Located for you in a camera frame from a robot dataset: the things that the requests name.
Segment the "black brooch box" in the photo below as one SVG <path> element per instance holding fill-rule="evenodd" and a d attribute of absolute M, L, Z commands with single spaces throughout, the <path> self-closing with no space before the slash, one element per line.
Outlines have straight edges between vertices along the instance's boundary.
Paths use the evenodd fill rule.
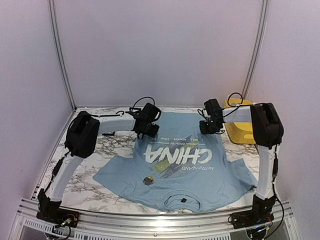
<path fill-rule="evenodd" d="M 108 137 L 108 136 L 115 136 L 115 132 L 102 133 L 101 135 L 102 135 L 102 136 L 106 136 L 106 137 Z"/>

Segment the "light blue printed t-shirt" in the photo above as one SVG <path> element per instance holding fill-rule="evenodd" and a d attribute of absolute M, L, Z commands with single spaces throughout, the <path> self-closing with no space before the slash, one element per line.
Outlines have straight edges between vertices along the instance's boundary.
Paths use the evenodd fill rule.
<path fill-rule="evenodd" d="M 114 156 L 94 180 L 115 195 L 160 211 L 206 212 L 257 186 L 243 159 L 228 161 L 221 136 L 200 132 L 197 113 L 164 112 L 155 137 L 135 141 L 131 158 Z M 145 177 L 154 178 L 145 185 Z"/>

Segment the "white round brooch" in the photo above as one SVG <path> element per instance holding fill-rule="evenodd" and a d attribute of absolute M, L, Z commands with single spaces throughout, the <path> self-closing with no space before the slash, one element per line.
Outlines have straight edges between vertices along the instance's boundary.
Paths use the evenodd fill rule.
<path fill-rule="evenodd" d="M 146 186 L 150 186 L 154 183 L 154 178 L 151 176 L 147 176 L 143 179 L 143 184 Z"/>

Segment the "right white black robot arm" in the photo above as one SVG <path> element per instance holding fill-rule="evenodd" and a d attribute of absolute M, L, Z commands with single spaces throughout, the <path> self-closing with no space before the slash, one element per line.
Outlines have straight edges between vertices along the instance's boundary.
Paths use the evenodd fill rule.
<path fill-rule="evenodd" d="M 204 110 L 207 117 L 199 123 L 202 134 L 216 134 L 225 123 L 251 123 L 253 139 L 258 148 L 259 179 L 252 208 L 231 214 L 231 223 L 235 228 L 240 228 L 273 220 L 272 210 L 278 199 L 275 191 L 279 168 L 278 148 L 284 135 L 284 127 L 274 105 L 256 103 L 222 108 L 214 98 L 204 103 Z"/>

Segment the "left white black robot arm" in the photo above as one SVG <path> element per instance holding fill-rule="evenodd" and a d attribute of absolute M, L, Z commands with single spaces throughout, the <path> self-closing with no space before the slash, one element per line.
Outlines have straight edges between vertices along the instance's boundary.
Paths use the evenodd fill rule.
<path fill-rule="evenodd" d="M 112 135 L 118 131 L 130 131 L 139 139 L 144 136 L 155 137 L 159 126 L 155 123 L 161 110 L 153 103 L 143 108 L 131 107 L 128 111 L 115 114 L 95 115 L 83 110 L 71 121 L 64 142 L 67 152 L 58 160 L 51 172 L 46 188 L 38 193 L 38 212 L 36 217 L 46 222 L 60 224 L 68 218 L 75 222 L 79 214 L 60 208 L 65 188 L 77 167 L 91 156 L 96 148 L 97 138 Z"/>

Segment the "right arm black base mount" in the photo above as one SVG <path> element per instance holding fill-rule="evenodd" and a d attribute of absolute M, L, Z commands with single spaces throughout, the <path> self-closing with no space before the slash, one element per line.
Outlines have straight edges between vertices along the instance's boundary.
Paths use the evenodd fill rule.
<path fill-rule="evenodd" d="M 234 229 L 247 228 L 251 226 L 270 223 L 274 220 L 271 211 L 262 215 L 255 215 L 252 210 L 234 212 L 228 217 L 228 222 L 233 225 Z"/>

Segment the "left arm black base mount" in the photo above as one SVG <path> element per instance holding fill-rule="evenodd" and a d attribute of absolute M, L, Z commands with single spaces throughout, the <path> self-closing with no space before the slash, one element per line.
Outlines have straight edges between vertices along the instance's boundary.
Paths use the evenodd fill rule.
<path fill-rule="evenodd" d="M 57 213 L 53 213 L 51 216 L 45 216 L 44 213 L 38 211 L 36 218 L 56 225 L 60 225 L 67 219 L 71 219 L 71 222 L 68 225 L 71 228 L 76 228 L 79 222 L 79 212 L 59 209 Z"/>

